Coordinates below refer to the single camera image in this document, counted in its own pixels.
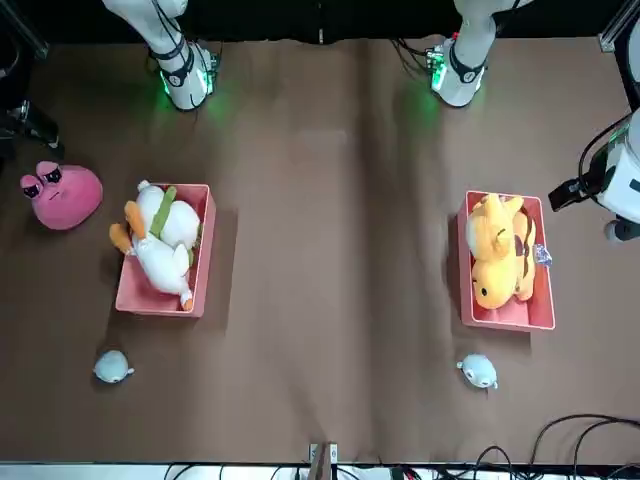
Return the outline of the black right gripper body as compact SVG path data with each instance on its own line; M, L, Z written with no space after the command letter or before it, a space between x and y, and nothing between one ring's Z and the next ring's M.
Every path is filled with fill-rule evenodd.
M51 150L64 149L58 124L34 103L22 104L19 122L25 136L41 141Z

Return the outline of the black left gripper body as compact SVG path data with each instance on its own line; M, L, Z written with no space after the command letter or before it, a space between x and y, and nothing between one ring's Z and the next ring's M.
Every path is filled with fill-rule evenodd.
M554 212L587 199L578 178L564 181L548 194L550 207Z

